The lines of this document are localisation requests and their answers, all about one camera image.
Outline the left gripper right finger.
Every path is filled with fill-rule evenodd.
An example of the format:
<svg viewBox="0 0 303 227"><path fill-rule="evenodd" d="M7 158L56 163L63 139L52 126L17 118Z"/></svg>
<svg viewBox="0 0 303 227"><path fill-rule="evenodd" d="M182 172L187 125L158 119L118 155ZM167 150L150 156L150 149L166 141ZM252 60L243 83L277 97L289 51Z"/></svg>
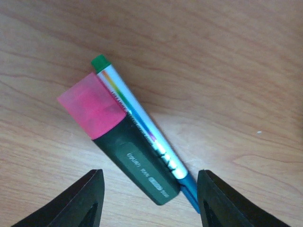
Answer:
<svg viewBox="0 0 303 227"><path fill-rule="evenodd" d="M200 170L197 198L204 227L287 227L210 170Z"/></svg>

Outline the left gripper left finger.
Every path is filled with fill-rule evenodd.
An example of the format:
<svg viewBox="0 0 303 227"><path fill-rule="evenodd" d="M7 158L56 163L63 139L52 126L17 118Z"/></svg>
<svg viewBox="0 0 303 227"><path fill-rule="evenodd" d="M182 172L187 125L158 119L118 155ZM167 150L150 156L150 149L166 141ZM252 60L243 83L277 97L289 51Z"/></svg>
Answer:
<svg viewBox="0 0 303 227"><path fill-rule="evenodd" d="M20 220L14 227L98 227L105 195L101 169L87 172L78 181Z"/></svg>

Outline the pink cap black highlighter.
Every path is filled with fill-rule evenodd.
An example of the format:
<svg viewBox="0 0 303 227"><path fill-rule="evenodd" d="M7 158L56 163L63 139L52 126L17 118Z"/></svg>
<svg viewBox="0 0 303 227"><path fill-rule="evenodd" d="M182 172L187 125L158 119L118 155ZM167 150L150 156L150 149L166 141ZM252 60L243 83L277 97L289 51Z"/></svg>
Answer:
<svg viewBox="0 0 303 227"><path fill-rule="evenodd" d="M87 75L57 100L155 204L164 205L179 194L176 178L97 75Z"/></svg>

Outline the blue cap pen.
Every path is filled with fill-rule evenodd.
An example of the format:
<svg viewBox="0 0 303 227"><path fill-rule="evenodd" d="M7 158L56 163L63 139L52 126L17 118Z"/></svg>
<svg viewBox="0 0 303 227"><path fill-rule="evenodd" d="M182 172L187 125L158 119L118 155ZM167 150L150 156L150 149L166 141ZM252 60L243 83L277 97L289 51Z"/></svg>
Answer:
<svg viewBox="0 0 303 227"><path fill-rule="evenodd" d="M149 117L145 109L125 84L112 64L104 55L99 55L91 61L99 79L106 85L114 97L121 103L137 124L147 141L151 144L157 155L177 179L187 200L197 213L200 213L197 199L197 183L185 164L177 156L158 126Z"/></svg>

